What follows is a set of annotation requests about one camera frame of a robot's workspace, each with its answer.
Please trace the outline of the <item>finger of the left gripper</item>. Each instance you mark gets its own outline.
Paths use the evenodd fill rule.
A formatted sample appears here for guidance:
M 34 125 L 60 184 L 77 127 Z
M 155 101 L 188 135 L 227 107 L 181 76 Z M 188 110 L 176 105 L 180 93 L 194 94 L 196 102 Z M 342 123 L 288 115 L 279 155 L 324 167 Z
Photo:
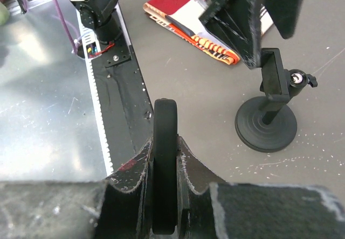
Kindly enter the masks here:
M 205 29 L 232 49 L 249 69 L 261 65 L 263 0 L 207 0 L 199 20 Z
M 303 0 L 253 0 L 253 39 L 260 38 L 260 9 L 264 6 L 283 39 L 293 37 Z

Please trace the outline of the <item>black smartphone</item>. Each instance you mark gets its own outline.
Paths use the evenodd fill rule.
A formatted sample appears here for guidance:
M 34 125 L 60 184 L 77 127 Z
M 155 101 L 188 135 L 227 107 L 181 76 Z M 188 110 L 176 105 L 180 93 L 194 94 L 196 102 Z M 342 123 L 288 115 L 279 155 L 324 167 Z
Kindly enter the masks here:
M 171 235 L 177 222 L 177 104 L 158 99 L 153 130 L 153 233 Z

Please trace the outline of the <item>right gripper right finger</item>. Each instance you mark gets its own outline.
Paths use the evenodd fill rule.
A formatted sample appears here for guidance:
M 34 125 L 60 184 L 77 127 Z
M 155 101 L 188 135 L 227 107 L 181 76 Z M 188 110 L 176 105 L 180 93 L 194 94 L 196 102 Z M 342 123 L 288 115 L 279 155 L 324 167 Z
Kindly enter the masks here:
M 344 238 L 344 207 L 325 187 L 229 183 L 178 142 L 179 238 Z

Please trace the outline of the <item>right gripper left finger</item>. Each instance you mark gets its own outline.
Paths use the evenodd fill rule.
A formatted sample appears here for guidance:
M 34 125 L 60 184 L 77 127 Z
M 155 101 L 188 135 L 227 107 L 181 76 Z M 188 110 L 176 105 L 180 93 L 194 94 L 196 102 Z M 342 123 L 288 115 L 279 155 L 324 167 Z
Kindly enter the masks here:
M 100 181 L 1 182 L 1 238 L 148 238 L 151 148 Z

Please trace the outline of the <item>black phone stand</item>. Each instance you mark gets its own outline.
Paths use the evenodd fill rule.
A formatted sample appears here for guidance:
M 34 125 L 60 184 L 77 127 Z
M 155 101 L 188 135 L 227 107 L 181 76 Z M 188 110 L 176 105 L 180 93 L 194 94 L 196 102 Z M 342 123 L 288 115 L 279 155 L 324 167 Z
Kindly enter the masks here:
M 288 103 L 307 85 L 315 88 L 318 82 L 300 69 L 285 69 L 278 48 L 262 49 L 261 76 L 260 91 L 265 95 L 244 102 L 234 125 L 246 146 L 273 153 L 289 146 L 297 133 L 297 120 Z

